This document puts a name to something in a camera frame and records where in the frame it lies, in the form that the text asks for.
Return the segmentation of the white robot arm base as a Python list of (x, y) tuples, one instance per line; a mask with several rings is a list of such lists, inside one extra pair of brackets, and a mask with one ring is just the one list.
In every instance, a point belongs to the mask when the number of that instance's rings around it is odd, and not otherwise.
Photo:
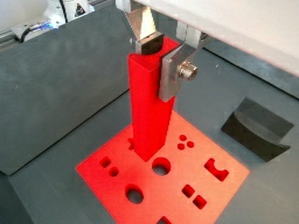
[(88, 0), (47, 0), (47, 4), (43, 15), (49, 19), (53, 27), (66, 25), (95, 11)]

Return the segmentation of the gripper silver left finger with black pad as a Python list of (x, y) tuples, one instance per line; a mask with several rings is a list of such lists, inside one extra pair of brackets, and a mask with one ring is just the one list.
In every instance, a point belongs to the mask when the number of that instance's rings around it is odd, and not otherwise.
[(126, 14), (135, 34), (135, 52), (142, 55), (158, 53), (163, 48), (164, 35), (155, 28), (151, 9), (144, 6)]

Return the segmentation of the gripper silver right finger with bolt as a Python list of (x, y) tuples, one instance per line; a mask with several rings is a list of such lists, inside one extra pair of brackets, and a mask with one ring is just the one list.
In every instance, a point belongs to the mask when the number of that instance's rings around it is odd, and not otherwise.
[(183, 80), (191, 81), (198, 74), (192, 64), (195, 53), (207, 45), (211, 36), (183, 22), (176, 26), (176, 38), (183, 43), (163, 56), (159, 98), (168, 102), (180, 90)]

